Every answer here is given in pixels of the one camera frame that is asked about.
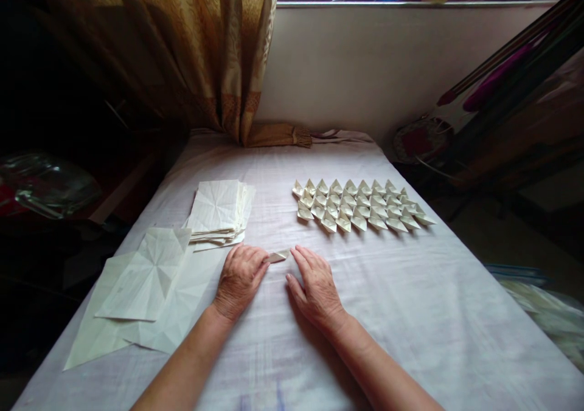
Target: white cloth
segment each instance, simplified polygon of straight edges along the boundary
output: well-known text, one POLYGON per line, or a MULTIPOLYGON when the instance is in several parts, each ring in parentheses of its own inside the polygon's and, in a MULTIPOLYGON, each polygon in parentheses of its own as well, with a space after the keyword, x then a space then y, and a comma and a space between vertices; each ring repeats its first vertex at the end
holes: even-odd
MULTIPOLYGON (((191 137, 118 254, 148 227, 181 227, 200 181, 257 188, 245 242, 267 251, 301 244, 331 264, 341 300, 448 410, 581 409, 584 376, 528 318, 454 233, 361 133, 311 149, 244 149, 226 136, 191 137), (389 178, 438 221, 428 229, 327 234, 297 219, 294 180, 389 178)), ((205 386, 199 409, 339 410, 367 407, 330 345, 296 309, 285 284, 292 257, 273 264, 205 386)), ((201 304, 214 296, 218 273, 201 304)), ((62 373, 87 299, 35 373, 15 409, 128 409, 168 355, 135 346, 62 373)))

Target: patterned curtain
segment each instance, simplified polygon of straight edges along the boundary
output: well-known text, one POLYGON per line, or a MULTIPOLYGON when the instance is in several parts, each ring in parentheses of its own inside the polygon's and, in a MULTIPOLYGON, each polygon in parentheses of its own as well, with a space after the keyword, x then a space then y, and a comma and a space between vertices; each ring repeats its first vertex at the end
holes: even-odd
POLYGON ((143 105, 244 146, 310 145, 308 130, 253 125, 276 0, 47 0, 143 105))

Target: forearm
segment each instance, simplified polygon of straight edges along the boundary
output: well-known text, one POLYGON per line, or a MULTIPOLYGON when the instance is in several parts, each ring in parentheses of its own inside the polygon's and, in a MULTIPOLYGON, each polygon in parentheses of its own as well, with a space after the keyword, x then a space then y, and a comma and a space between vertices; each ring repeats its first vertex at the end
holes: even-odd
POLYGON ((377 410, 441 410, 352 316, 325 335, 377 410))
POLYGON ((138 399, 133 410, 189 410, 199 398, 232 323, 211 305, 138 399))

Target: paper sheet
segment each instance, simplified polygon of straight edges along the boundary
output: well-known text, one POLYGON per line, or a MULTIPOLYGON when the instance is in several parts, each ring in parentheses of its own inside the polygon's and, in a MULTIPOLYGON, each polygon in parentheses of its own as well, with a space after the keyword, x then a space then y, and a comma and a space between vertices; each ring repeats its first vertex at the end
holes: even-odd
POLYGON ((160 318, 155 322, 128 323, 120 329, 120 336, 143 347, 172 354, 203 313, 202 308, 198 309, 199 302, 230 250, 227 247, 193 252, 189 246, 160 318))
POLYGON ((193 234, 235 229, 239 185, 238 180, 199 183, 189 218, 193 234))
POLYGON ((266 262, 277 263, 286 260, 290 256, 290 249, 280 250, 269 255, 266 262))
POLYGON ((134 252, 115 256, 106 261, 83 314, 63 371, 130 345, 118 335, 120 327, 126 321, 96 318, 95 314, 133 256, 134 252))
POLYGON ((155 321, 189 238, 190 229, 149 228, 96 317, 155 321))

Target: hand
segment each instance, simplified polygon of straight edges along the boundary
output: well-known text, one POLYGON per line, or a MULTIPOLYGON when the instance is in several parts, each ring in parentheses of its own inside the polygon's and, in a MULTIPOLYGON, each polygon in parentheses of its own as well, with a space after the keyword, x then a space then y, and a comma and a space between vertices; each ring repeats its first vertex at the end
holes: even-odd
POLYGON ((304 289, 291 274, 288 286, 301 313, 324 334, 337 332, 349 316, 342 307, 330 265, 318 254, 296 246, 290 252, 304 281, 304 289))
POLYGON ((213 305, 231 322, 236 322, 257 293, 268 270, 266 250, 238 244, 225 259, 213 305))

